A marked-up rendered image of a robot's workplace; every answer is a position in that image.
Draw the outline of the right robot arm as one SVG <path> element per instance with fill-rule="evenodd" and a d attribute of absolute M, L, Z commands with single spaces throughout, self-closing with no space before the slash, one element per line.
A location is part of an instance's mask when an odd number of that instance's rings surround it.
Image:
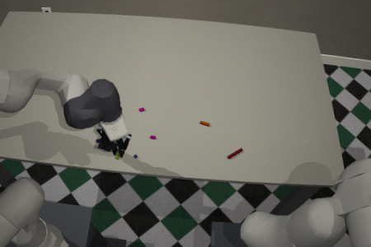
<path fill-rule="evenodd" d="M 371 247 L 371 158 L 348 165 L 333 189 L 288 216 L 253 212 L 241 239 L 248 247 L 333 247 L 348 227 L 351 247 Z"/>

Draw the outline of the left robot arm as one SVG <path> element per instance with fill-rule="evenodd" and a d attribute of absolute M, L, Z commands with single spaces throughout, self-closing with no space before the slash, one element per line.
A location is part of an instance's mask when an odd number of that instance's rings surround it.
<path fill-rule="evenodd" d="M 84 129 L 99 124 L 106 133 L 98 145 L 102 150 L 116 150 L 114 142 L 128 135 L 120 95 L 106 79 L 95 80 L 89 88 L 87 79 L 79 74 L 0 68 L 0 111 L 22 110 L 35 89 L 59 95 L 68 126 Z M 44 201 L 44 190 L 28 177 L 21 177 L 0 193 L 0 247 L 10 241 L 17 247 L 69 247 L 55 225 L 39 218 Z"/>

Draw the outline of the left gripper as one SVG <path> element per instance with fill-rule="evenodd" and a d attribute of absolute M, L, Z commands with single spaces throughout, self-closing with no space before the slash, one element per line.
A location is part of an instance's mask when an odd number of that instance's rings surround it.
<path fill-rule="evenodd" d="M 104 135 L 104 136 L 106 135 L 106 133 L 103 131 L 103 129 L 100 126 L 98 126 L 98 128 L 97 128 L 97 132 L 100 135 Z M 119 150 L 118 150 L 118 148 L 116 148 L 116 151 L 115 150 L 112 150 L 114 155 L 116 155 L 116 152 L 119 151 L 120 157 L 123 157 L 124 151 L 126 151 L 128 145 L 129 145 L 129 140 L 130 140 L 131 136 L 132 135 L 129 134 L 128 136 L 124 137 L 124 142 L 123 142 L 123 139 L 122 138 L 115 141 L 115 143 L 118 144 Z"/>

